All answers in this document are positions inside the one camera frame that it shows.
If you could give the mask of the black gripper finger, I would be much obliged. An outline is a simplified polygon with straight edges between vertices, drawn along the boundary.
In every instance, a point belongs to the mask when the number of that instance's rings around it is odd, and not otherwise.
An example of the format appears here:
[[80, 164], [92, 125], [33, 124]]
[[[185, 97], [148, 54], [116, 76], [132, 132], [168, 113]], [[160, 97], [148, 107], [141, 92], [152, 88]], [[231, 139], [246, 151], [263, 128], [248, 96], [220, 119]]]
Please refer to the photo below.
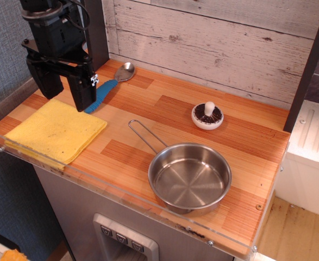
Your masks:
[[59, 74], [51, 70], [50, 64], [47, 61], [38, 61], [34, 60], [33, 57], [27, 57], [26, 63], [32, 78], [48, 100], [63, 91], [64, 87]]
[[96, 101], [97, 75], [91, 64], [69, 66], [67, 80], [79, 112]]

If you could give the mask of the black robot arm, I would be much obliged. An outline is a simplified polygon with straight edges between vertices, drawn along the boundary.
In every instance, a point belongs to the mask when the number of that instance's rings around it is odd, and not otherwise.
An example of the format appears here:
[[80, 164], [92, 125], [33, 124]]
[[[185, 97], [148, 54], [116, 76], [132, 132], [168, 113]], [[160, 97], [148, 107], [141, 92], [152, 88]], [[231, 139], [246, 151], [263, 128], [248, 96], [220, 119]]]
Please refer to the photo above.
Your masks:
[[96, 101], [97, 75], [92, 57], [83, 49], [90, 25], [87, 9], [79, 1], [21, 1], [21, 15], [33, 39], [24, 39], [28, 69], [47, 99], [60, 94], [68, 81], [75, 106], [84, 111]]

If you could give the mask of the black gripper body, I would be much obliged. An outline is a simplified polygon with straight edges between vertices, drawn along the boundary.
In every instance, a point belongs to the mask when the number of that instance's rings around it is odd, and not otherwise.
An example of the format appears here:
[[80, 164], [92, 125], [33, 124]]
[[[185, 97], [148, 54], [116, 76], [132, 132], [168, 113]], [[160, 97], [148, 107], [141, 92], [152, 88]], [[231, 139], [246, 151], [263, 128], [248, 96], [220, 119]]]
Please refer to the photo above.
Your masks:
[[79, 18], [58, 16], [29, 20], [32, 39], [24, 39], [30, 72], [92, 72], [92, 58], [83, 50], [85, 34]]

